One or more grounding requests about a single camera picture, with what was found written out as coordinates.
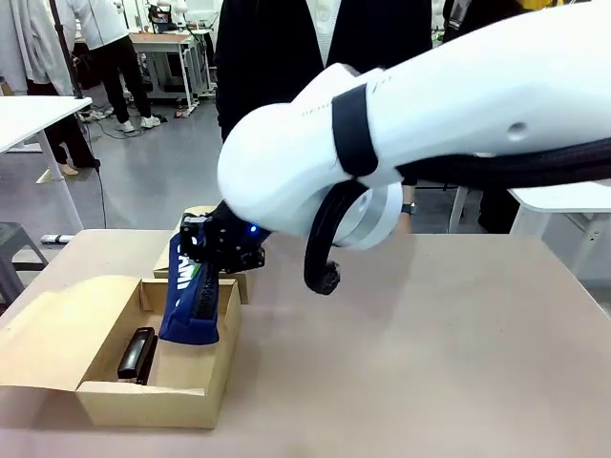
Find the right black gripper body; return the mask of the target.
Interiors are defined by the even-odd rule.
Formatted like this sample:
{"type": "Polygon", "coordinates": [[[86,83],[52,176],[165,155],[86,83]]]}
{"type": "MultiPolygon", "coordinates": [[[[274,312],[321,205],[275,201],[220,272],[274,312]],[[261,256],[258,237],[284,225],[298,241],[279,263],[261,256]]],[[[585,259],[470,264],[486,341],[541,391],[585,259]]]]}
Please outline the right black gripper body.
{"type": "Polygon", "coordinates": [[[203,259],[218,271],[233,274],[264,266],[263,243],[271,232],[240,219],[224,201],[206,215],[203,228],[203,259]]]}

